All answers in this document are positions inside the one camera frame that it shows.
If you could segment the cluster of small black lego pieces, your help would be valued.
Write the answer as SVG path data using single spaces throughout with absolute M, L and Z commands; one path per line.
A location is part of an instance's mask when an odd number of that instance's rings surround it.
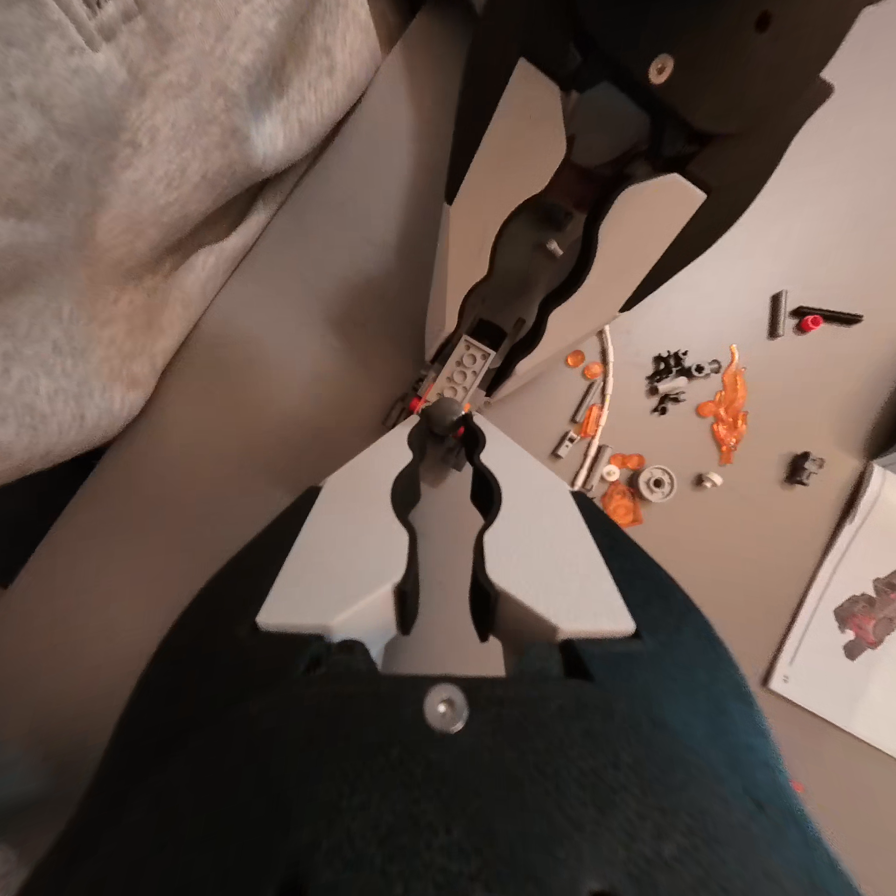
M 657 353 L 651 364 L 645 391 L 653 401 L 651 414 L 657 417 L 664 417 L 672 406 L 683 403 L 690 384 L 721 372 L 718 358 L 692 359 L 688 350 Z

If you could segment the person in grey sweater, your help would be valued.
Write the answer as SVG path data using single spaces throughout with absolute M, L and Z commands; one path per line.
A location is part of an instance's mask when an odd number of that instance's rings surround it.
M 2 484 L 109 441 L 420 2 L 2 2 Z

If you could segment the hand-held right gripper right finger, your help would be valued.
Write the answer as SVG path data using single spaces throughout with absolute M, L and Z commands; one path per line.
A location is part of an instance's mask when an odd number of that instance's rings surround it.
M 479 414 L 465 416 L 472 546 L 469 613 L 500 645 L 503 676 L 531 648 L 621 641 L 636 623 L 570 487 Z

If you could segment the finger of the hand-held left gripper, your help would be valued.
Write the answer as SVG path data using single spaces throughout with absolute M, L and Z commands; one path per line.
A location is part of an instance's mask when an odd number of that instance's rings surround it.
M 452 203 L 442 207 L 424 336 L 435 363 L 458 325 L 483 316 L 511 330 L 555 284 L 563 265 L 541 245 L 549 239 L 537 205 L 566 154 L 557 85 L 525 59 L 515 65 L 494 116 Z
M 611 323 L 707 199 L 683 175 L 658 175 L 625 187 L 601 215 L 590 214 L 569 271 L 505 356 L 488 398 L 509 395 Z

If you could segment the orange transparent lego dish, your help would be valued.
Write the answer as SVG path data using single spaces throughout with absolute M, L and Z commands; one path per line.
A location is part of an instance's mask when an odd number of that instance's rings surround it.
M 641 501 L 637 492 L 622 481 L 610 483 L 600 498 L 604 513 L 622 529 L 644 523 Z

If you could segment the lego instruction booklet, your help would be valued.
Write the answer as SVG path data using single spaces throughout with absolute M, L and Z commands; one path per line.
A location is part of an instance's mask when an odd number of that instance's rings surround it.
M 895 452 L 870 462 L 766 688 L 895 756 Z

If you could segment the orange transparent lego flame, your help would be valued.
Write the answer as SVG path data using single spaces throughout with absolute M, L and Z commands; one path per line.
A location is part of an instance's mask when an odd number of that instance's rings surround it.
M 745 366 L 741 363 L 737 345 L 731 344 L 729 350 L 730 362 L 721 373 L 721 387 L 712 399 L 696 407 L 698 417 L 711 420 L 711 432 L 722 466 L 733 464 L 736 450 L 747 431 L 748 418 Z

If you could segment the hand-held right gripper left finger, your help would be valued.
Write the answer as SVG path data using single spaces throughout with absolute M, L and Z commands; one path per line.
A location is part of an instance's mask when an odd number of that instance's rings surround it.
M 269 633 L 364 644 L 377 666 L 420 608 L 423 420 L 408 418 L 330 475 L 256 616 Z

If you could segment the grey lego assembly with ball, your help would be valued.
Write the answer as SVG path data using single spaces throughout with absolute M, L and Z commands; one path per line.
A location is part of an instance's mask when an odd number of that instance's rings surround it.
M 487 386 L 513 341 L 511 330 L 481 317 L 450 335 L 387 410 L 385 430 L 419 415 L 430 418 L 441 459 L 462 470 L 463 420 L 484 404 Z

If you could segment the grey lego wheel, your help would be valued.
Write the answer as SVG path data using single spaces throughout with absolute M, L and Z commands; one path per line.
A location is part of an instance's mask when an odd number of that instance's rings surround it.
M 641 499 L 654 504 L 666 503 L 678 489 L 675 473 L 661 464 L 644 467 L 635 482 Z

